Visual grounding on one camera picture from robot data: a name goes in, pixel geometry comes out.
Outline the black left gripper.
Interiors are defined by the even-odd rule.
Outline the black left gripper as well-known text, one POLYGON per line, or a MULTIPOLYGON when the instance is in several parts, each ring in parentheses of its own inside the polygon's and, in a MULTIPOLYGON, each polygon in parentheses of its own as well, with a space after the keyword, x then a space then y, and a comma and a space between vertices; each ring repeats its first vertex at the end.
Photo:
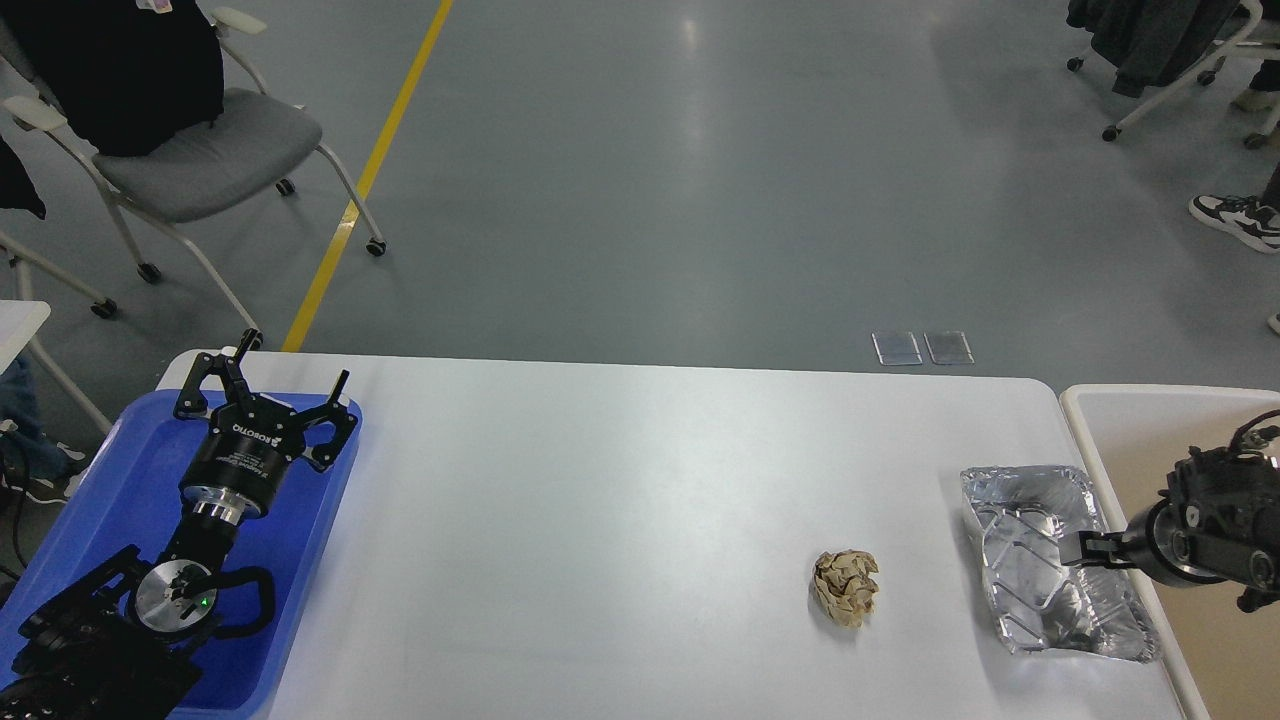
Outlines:
POLYGON ((198 354, 178 393, 174 418, 209 419, 207 434, 179 482, 187 512, 216 506, 227 520, 265 518, 296 462, 306 462, 315 474, 328 471, 358 425, 342 401, 348 370, 340 370, 330 393, 314 407, 298 410, 266 395, 253 398, 241 364, 261 343, 262 332, 248 328, 232 351, 198 354), (211 375, 221 382, 225 398, 218 409, 202 391, 211 375), (330 436, 308 441, 307 433, 319 427, 330 427, 330 436))

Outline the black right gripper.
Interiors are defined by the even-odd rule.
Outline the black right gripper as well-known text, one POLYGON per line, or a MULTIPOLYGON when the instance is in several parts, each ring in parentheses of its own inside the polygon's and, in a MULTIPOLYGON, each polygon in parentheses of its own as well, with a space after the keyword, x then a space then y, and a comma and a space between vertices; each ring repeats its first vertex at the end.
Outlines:
POLYGON ((1059 543, 1059 561, 1065 568, 1134 566, 1151 580, 1175 588, 1225 583, 1228 577, 1192 565, 1188 557, 1178 555, 1175 534, 1183 530, 1180 519, 1187 512, 1201 516, 1207 507, 1207 501, 1201 500, 1178 511, 1169 500, 1162 500, 1128 523, 1125 543, 1120 532, 1078 530, 1065 536, 1059 543))

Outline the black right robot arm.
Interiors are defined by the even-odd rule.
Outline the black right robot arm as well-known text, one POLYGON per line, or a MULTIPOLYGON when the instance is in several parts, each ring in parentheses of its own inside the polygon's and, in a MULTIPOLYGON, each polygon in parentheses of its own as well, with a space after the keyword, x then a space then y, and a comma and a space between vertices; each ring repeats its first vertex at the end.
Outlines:
POLYGON ((1243 612, 1276 603, 1279 471, 1265 450, 1277 434, 1272 410, 1238 427, 1222 447, 1189 447, 1158 502, 1123 532, 1079 530, 1064 539, 1060 562, 1138 570, 1178 588, 1233 582, 1243 589, 1243 612))

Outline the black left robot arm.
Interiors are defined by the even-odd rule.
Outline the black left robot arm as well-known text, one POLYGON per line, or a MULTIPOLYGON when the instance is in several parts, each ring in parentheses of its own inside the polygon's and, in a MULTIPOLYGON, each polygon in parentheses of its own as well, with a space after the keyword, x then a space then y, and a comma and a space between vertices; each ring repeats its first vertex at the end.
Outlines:
POLYGON ((247 719, 273 693, 358 446, 236 348, 131 405, 3 610, 5 719, 247 719))

